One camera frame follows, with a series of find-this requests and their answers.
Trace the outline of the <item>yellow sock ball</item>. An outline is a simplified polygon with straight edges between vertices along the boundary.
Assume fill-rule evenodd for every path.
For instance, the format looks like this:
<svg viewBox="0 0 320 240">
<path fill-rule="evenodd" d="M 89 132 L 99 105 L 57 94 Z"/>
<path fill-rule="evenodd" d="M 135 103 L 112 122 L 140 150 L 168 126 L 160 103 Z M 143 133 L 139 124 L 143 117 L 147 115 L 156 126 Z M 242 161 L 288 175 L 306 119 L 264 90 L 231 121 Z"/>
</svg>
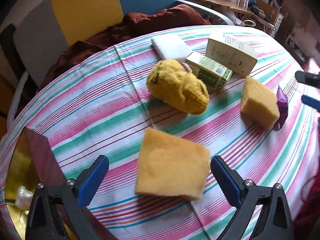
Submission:
<svg viewBox="0 0 320 240">
<path fill-rule="evenodd" d="M 146 79 L 153 97 L 192 115 L 202 114 L 209 104 L 206 85 L 176 60 L 161 60 Z"/>
</svg>

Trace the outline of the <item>white bed rail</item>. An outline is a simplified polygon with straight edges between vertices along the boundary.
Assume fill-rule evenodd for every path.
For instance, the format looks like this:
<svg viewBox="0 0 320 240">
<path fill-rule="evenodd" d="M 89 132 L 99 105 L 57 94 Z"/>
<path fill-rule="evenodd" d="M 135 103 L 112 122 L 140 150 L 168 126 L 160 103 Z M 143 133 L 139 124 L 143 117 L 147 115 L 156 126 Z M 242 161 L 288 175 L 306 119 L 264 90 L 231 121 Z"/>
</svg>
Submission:
<svg viewBox="0 0 320 240">
<path fill-rule="evenodd" d="M 205 7 L 203 5 L 186 1 L 186 0 L 176 0 L 177 4 L 184 4 L 192 7 L 193 9 L 197 10 L 202 16 L 204 16 L 205 19 L 209 20 L 214 19 L 216 22 L 220 25 L 233 25 L 235 24 L 225 15 L 223 15 L 220 12 L 217 12 L 213 9 L 210 9 L 208 7 Z"/>
</svg>

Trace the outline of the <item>small green carton box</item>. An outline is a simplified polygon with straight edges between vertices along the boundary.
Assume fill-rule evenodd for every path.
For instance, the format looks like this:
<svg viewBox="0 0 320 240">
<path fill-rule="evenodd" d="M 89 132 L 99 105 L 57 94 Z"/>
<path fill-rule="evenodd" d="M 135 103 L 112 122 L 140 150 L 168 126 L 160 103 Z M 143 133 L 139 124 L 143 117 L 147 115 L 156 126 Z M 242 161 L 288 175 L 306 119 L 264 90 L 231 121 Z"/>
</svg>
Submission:
<svg viewBox="0 0 320 240">
<path fill-rule="evenodd" d="M 207 86 L 220 93 L 233 72 L 224 65 L 196 51 L 185 59 L 193 74 Z"/>
</svg>

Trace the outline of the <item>striped bed sheet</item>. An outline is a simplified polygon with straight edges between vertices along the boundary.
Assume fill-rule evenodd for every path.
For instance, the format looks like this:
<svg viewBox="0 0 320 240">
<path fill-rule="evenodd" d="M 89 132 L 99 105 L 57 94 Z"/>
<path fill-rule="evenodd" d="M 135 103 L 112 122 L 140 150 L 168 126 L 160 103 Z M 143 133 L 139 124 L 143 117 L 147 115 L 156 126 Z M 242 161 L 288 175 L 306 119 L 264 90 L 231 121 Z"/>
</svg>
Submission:
<svg viewBox="0 0 320 240">
<path fill-rule="evenodd" d="M 41 90 L 1 140 L 1 200 L 9 191 L 8 166 L 18 137 L 27 127 L 48 138 L 67 178 L 75 178 L 101 154 L 110 169 L 89 205 L 118 239 L 216 239 L 235 209 L 213 176 L 201 200 L 135 195 L 137 157 L 149 128 L 177 135 L 220 155 L 256 184 L 281 183 L 291 213 L 310 189 L 318 169 L 317 112 L 301 102 L 318 92 L 295 80 L 300 65 L 274 38 L 253 28 L 207 25 L 172 29 L 192 50 L 204 53 L 208 37 L 225 33 L 254 48 L 258 61 L 251 77 L 271 90 L 281 88 L 289 116 L 279 131 L 267 132 L 241 116 L 242 77 L 233 75 L 220 93 L 210 92 L 201 115 L 186 115 L 154 99 L 146 77 L 159 61 L 145 35 L 99 52 Z"/>
</svg>

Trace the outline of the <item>gold tin box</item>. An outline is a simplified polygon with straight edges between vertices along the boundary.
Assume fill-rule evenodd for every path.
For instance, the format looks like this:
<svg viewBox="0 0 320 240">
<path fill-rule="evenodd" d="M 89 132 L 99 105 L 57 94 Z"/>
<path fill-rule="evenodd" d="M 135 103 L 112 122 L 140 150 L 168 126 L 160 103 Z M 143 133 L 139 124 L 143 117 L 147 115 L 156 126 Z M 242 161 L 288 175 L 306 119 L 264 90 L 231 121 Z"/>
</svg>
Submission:
<svg viewBox="0 0 320 240">
<path fill-rule="evenodd" d="M 114 239 L 76 198 L 76 179 L 67 179 L 48 139 L 24 128 L 18 137 L 6 178 L 5 203 L 21 239 Z M 15 205 L 17 189 L 33 193 L 30 210 Z"/>
</svg>

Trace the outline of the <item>maroon blanket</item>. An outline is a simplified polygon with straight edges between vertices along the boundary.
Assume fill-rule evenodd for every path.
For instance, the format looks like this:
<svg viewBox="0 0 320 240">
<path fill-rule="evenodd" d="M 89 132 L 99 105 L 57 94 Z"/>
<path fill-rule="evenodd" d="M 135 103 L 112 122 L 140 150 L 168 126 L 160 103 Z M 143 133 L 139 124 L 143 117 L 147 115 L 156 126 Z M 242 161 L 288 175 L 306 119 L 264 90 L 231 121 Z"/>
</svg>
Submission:
<svg viewBox="0 0 320 240">
<path fill-rule="evenodd" d="M 60 55 L 56 64 L 50 68 L 40 88 L 43 89 L 60 75 L 93 54 L 115 44 L 156 31 L 210 24 L 196 9 L 185 4 L 163 9 L 153 15 L 138 12 L 128 13 L 120 23 L 106 28 L 85 41 L 76 41 L 69 46 Z"/>
</svg>

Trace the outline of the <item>wedge yellow sponge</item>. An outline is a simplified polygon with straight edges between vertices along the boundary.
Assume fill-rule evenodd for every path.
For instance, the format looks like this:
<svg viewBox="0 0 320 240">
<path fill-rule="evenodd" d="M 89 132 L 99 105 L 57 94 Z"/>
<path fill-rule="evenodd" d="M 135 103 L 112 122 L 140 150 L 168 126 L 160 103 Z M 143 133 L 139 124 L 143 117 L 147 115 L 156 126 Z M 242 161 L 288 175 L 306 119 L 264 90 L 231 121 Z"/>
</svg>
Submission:
<svg viewBox="0 0 320 240">
<path fill-rule="evenodd" d="M 199 200 L 209 159 L 210 151 L 203 145 L 148 128 L 137 161 L 135 194 Z"/>
</svg>

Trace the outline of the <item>block yellow sponge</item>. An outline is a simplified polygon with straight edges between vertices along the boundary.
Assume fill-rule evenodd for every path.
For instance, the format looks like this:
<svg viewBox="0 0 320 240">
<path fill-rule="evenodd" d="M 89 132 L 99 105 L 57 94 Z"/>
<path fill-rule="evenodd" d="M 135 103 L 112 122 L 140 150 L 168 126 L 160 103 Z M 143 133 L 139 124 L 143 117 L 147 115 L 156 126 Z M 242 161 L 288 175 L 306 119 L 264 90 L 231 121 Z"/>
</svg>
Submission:
<svg viewBox="0 0 320 240">
<path fill-rule="evenodd" d="M 280 117 L 274 92 L 249 76 L 245 78 L 240 110 L 268 131 L 274 127 Z"/>
</svg>

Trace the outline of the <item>grey yellow blue headboard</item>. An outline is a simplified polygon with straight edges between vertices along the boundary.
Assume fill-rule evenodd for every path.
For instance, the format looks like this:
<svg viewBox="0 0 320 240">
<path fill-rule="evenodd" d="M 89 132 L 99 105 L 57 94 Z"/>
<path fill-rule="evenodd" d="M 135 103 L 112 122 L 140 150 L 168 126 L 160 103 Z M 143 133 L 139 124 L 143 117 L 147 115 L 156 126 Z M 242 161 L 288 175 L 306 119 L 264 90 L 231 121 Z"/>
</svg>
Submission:
<svg viewBox="0 0 320 240">
<path fill-rule="evenodd" d="M 19 80 L 28 72 L 39 86 L 70 45 L 119 23 L 129 12 L 155 14 L 176 0 L 42 0 L 18 23 L 1 30 L 1 48 Z"/>
</svg>

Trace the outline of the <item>red garment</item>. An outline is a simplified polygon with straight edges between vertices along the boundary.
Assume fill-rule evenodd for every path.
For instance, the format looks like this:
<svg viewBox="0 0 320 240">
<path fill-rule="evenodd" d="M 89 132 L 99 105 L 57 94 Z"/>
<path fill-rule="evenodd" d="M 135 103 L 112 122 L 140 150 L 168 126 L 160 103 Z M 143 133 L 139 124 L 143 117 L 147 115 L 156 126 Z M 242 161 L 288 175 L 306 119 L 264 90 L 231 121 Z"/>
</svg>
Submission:
<svg viewBox="0 0 320 240">
<path fill-rule="evenodd" d="M 293 222 L 294 239 L 320 240 L 319 212 L 319 177 L 317 177 L 303 207 Z"/>
</svg>

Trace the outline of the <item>large cream carton box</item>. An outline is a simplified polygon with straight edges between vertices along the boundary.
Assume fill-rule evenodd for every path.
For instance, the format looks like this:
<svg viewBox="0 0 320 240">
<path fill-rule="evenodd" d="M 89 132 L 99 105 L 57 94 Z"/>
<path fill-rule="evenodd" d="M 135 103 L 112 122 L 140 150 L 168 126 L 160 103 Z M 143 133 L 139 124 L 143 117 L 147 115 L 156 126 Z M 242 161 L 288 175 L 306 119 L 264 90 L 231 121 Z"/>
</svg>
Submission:
<svg viewBox="0 0 320 240">
<path fill-rule="evenodd" d="M 205 55 L 243 77 L 250 74 L 258 61 L 252 47 L 218 32 L 210 34 Z"/>
</svg>

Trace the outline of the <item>wooden side table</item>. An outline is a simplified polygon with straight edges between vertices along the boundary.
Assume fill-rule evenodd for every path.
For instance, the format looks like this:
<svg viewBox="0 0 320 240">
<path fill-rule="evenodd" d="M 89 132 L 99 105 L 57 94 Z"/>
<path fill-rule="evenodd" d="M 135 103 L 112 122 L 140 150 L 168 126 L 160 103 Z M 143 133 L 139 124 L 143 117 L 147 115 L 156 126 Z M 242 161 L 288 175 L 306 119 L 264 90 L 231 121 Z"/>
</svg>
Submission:
<svg viewBox="0 0 320 240">
<path fill-rule="evenodd" d="M 263 20 L 258 15 L 254 14 L 252 11 L 245 9 L 244 7 L 240 7 L 232 2 L 225 1 L 225 0 L 186 0 L 189 2 L 195 2 L 200 5 L 206 5 L 210 7 L 213 10 L 216 10 L 218 12 L 224 12 L 226 10 L 231 10 L 233 12 L 237 12 L 242 15 L 247 15 L 252 17 L 253 19 L 257 20 L 259 23 L 261 23 L 264 27 L 268 29 L 273 29 L 274 25 L 271 23 L 268 23 L 267 21 Z"/>
</svg>

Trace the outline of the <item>purple snack pouch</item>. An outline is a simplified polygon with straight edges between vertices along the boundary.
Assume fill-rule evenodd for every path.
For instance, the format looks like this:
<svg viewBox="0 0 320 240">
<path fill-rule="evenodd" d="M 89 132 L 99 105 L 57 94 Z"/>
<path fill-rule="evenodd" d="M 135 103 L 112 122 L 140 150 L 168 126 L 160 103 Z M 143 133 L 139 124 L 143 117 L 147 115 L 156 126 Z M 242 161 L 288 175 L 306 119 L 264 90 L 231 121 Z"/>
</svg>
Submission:
<svg viewBox="0 0 320 240">
<path fill-rule="evenodd" d="M 279 110 L 279 119 L 274 124 L 273 129 L 275 131 L 279 131 L 283 127 L 288 117 L 288 99 L 280 87 L 278 87 L 277 89 L 276 96 L 277 96 L 277 106 Z"/>
</svg>

